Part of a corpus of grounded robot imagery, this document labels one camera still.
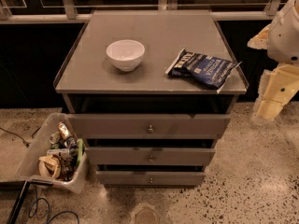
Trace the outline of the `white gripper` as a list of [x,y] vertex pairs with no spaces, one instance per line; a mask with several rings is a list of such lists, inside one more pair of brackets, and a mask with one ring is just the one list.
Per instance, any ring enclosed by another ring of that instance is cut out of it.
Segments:
[[280,63],[273,71],[264,70],[260,78],[254,116],[274,120],[283,107],[299,92],[299,66]]

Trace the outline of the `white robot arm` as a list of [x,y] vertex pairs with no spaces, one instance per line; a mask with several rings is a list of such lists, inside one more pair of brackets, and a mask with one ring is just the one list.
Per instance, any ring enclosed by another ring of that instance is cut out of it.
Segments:
[[263,71],[253,107],[256,120],[272,121],[299,92],[299,0],[288,0],[248,47],[265,49],[278,62],[273,71]]

